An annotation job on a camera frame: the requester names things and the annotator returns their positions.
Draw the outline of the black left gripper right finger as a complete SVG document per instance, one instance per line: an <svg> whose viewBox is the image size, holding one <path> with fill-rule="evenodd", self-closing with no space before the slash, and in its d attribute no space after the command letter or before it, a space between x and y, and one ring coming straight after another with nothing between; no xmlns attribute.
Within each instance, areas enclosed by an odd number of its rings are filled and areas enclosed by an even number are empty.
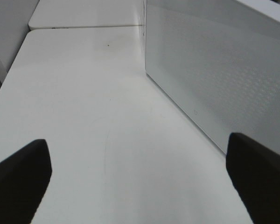
<svg viewBox="0 0 280 224"><path fill-rule="evenodd" d="M280 155L242 133L231 133L225 166L252 222L280 224Z"/></svg>

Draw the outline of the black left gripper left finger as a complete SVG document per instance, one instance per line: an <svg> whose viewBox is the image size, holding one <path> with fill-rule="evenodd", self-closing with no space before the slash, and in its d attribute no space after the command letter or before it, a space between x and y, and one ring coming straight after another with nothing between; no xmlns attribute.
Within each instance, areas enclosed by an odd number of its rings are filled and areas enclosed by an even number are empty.
<svg viewBox="0 0 280 224"><path fill-rule="evenodd" d="M52 175L46 140L37 139L0 162L0 224L29 224Z"/></svg>

